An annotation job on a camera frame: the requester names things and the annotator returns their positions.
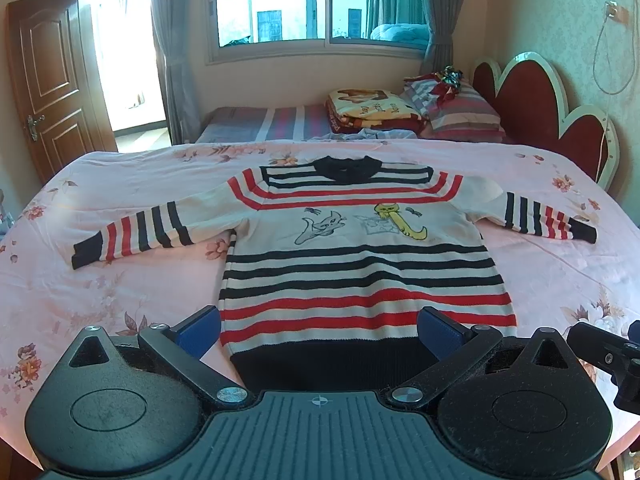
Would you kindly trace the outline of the striped pillow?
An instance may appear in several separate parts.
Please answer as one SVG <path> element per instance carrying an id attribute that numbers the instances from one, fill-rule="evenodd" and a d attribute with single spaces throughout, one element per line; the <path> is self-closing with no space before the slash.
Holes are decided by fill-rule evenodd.
<path id="1" fill-rule="evenodd" d="M 404 93 L 425 119 L 425 139 L 502 143 L 506 140 L 495 109 L 465 80 L 459 88 L 434 74 L 406 78 Z"/>

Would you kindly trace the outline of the red heart-shaped headboard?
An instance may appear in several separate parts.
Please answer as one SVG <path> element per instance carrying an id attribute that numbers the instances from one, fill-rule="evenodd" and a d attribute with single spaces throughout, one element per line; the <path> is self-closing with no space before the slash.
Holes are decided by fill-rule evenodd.
<path id="1" fill-rule="evenodd" d="M 620 164 L 614 122 L 594 105 L 570 108 L 559 72 L 541 54 L 515 55 L 504 67 L 479 58 L 472 86 L 498 113 L 510 141 L 560 154 L 610 188 Z"/>

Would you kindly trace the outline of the yellow red folded blanket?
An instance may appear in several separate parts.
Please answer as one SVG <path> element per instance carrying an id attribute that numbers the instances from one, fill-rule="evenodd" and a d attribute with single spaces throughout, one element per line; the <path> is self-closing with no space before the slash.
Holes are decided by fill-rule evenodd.
<path id="1" fill-rule="evenodd" d="M 335 90 L 326 98 L 326 111 L 335 133 L 402 129 L 419 134 L 426 127 L 426 120 L 411 104 L 381 89 Z"/>

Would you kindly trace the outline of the striped mattress cover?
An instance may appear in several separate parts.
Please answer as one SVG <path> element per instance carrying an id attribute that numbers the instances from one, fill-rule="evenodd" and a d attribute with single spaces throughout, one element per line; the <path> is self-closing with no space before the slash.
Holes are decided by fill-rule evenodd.
<path id="1" fill-rule="evenodd" d="M 294 107 L 219 107 L 209 114 L 198 143 L 307 141 L 332 129 L 323 104 Z"/>

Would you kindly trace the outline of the grey right curtain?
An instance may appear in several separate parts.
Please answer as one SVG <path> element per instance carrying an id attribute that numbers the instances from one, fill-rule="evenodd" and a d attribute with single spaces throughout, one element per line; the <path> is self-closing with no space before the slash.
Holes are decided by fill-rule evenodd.
<path id="1" fill-rule="evenodd" d="M 452 35 L 457 26 L 464 0 L 422 0 L 424 14 L 430 29 L 421 73 L 443 70 L 454 59 Z"/>

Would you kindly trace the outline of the grey left curtain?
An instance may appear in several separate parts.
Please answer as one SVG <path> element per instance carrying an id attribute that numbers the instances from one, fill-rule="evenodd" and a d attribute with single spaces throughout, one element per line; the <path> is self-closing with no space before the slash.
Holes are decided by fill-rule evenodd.
<path id="1" fill-rule="evenodd" d="M 189 63 L 189 0 L 151 0 L 162 94 L 172 144 L 200 135 L 200 112 Z"/>

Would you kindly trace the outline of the striped knit sweater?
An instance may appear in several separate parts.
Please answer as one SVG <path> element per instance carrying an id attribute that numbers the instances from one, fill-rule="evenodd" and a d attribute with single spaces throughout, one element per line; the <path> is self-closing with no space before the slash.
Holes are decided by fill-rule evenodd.
<path id="1" fill-rule="evenodd" d="M 482 177 L 372 157 L 247 168 L 126 214 L 74 247 L 82 268 L 227 234 L 220 343 L 247 389 L 384 389 L 435 363 L 425 307 L 512 336 L 516 315 L 480 220 L 550 240 L 596 230 Z"/>

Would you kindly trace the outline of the shiny ribbon bow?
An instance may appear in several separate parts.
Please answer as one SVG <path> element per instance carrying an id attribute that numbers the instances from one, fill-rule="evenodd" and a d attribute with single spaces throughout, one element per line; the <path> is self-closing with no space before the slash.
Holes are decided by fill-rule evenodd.
<path id="1" fill-rule="evenodd" d="M 442 84 L 446 84 L 449 88 L 460 89 L 463 73 L 452 65 L 448 65 L 442 70 L 435 73 L 436 79 Z"/>

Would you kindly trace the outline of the grey curtain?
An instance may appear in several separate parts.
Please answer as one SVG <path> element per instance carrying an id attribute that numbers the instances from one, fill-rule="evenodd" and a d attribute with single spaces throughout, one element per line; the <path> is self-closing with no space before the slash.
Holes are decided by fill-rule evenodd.
<path id="1" fill-rule="evenodd" d="M 421 73 L 443 70 L 454 59 L 452 35 L 457 26 L 464 0 L 422 0 L 424 14 L 430 29 Z"/>
<path id="2" fill-rule="evenodd" d="M 200 112 L 189 63 L 189 0 L 151 0 L 162 94 L 172 144 L 200 135 Z"/>

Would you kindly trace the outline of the window with frame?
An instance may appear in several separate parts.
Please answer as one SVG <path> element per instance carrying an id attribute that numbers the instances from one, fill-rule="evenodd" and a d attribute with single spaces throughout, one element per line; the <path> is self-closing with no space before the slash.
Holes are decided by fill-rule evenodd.
<path id="1" fill-rule="evenodd" d="M 208 0 L 214 62 L 297 53 L 414 55 L 431 42 L 423 0 Z"/>

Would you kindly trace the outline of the brown wooden door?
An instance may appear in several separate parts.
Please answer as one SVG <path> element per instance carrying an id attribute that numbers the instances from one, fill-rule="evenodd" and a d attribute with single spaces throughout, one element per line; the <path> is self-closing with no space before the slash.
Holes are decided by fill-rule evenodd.
<path id="1" fill-rule="evenodd" d="M 6 54 L 17 114 L 42 183 L 85 154 L 117 150 L 88 4 L 10 2 Z"/>

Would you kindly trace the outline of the pink floral bed sheet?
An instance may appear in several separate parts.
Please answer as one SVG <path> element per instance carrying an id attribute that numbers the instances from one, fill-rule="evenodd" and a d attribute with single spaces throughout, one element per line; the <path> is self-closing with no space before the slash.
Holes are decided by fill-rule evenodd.
<path id="1" fill-rule="evenodd" d="M 480 222 L 514 301 L 518 331 L 587 321 L 624 334 L 639 316 L 639 230 L 607 192 L 565 157 L 528 146 L 427 140 L 191 144 L 76 159 L 32 199 L 1 243 L 1 442 L 32 458 L 29 403 L 85 326 L 133 335 L 175 323 L 217 295 L 221 238 L 81 270 L 75 243 L 140 209 L 201 193 L 255 165 L 322 156 L 410 162 L 472 174 L 593 224 L 596 244 L 521 236 Z"/>

